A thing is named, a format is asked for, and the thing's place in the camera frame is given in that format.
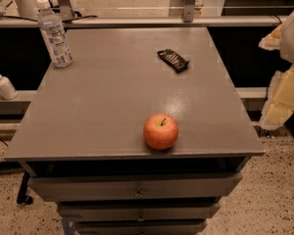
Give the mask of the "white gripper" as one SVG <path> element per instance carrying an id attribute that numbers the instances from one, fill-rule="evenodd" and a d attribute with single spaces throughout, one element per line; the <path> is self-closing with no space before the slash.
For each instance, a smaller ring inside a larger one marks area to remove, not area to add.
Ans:
<path id="1" fill-rule="evenodd" d="M 283 60 L 294 64 L 294 11 L 271 33 L 263 37 L 259 47 L 279 50 Z M 294 65 L 286 72 L 277 71 L 269 84 L 268 98 L 262 109 L 260 127 L 276 130 L 285 124 L 294 113 Z"/>

